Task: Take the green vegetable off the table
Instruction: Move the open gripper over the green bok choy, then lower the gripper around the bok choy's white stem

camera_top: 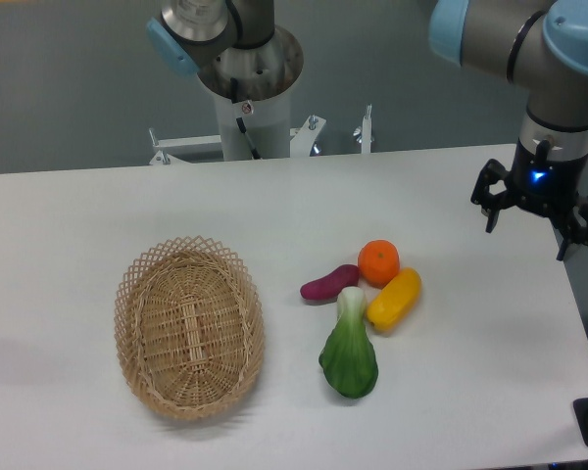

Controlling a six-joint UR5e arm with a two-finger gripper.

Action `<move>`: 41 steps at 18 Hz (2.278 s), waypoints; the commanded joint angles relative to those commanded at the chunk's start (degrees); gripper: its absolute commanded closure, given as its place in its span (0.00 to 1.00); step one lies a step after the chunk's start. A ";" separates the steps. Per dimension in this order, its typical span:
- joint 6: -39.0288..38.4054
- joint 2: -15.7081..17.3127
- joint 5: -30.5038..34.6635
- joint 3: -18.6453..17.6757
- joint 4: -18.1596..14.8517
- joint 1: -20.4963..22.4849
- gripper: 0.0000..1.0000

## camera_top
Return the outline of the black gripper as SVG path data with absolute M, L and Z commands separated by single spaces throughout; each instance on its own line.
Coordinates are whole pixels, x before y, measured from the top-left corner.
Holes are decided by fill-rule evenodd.
M 555 153 L 546 140 L 534 151 L 518 141 L 510 172 L 490 159 L 478 174 L 470 200 L 487 218 L 487 233 L 494 231 L 500 211 L 510 207 L 548 216 L 562 237 L 556 260 L 564 261 L 572 246 L 588 247 L 588 196 L 579 196 L 577 189 L 588 154 L 556 161 Z

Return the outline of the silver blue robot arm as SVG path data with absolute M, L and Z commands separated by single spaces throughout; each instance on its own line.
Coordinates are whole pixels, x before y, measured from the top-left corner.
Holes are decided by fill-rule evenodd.
M 303 53 L 271 1 L 168 1 L 146 33 L 171 70 L 212 94 L 227 160 L 309 154 L 319 125 L 290 131 Z M 440 1 L 428 42 L 445 60 L 529 93 L 512 166 L 489 161 L 471 194 L 487 228 L 517 207 L 548 218 L 562 251 L 588 246 L 588 196 L 578 191 L 588 160 L 588 1 Z

